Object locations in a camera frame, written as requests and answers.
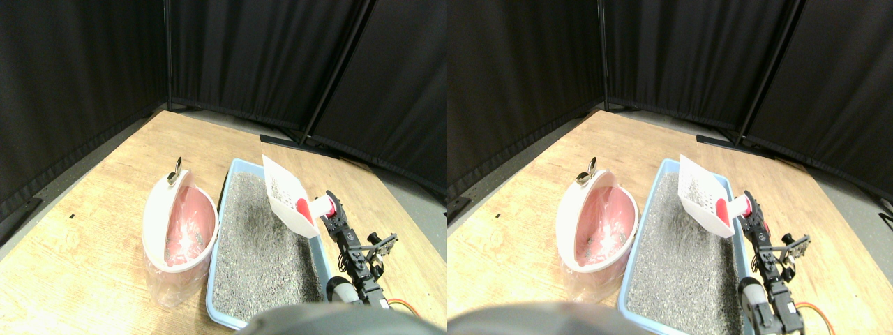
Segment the litter scoop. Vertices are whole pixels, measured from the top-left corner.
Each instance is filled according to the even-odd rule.
[[[273,213],[296,234],[308,239],[319,236],[315,219],[335,214],[331,197],[323,195],[310,201],[301,180],[266,155],[263,156],[263,170]]]
[[[685,155],[680,155],[678,193],[685,212],[701,227],[724,239],[735,235],[731,220],[750,213],[747,197],[729,201],[714,175]]]

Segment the wooden table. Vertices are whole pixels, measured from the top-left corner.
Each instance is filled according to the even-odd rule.
[[[368,167],[264,144],[256,135],[162,112],[97,165],[0,262],[0,329],[232,333],[208,317],[205,289],[173,309],[150,300],[140,239],[143,206],[179,156],[216,203],[232,160],[261,163],[261,153],[292,171],[308,194],[331,189],[361,236],[397,233],[399,241],[379,280],[386,297],[403,298],[423,318],[446,326],[446,264]],[[338,275],[336,245],[328,236],[322,240]]]
[[[566,299],[555,214],[574,177],[596,156],[598,168],[614,172],[641,210],[661,161],[680,154],[729,178],[736,196],[745,189],[754,194],[773,244],[786,232],[812,237],[789,283],[795,301],[818,305],[837,333],[893,331],[893,288],[808,173],[605,112],[555,142],[447,239],[448,317],[483,306]],[[749,259],[753,252],[747,251]],[[617,292],[602,301],[616,302]],[[808,333],[826,332],[816,314],[804,313]]]

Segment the black backdrop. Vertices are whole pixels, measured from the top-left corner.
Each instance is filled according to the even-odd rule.
[[[792,1],[605,1],[608,101],[737,130]]]
[[[359,3],[171,0],[172,101],[302,130]]]
[[[379,0],[313,139],[445,193],[447,1]]]
[[[0,220],[166,99],[163,2],[0,2]]]
[[[447,197],[604,98],[596,1],[449,4]]]
[[[893,199],[893,3],[806,2],[747,139]]]

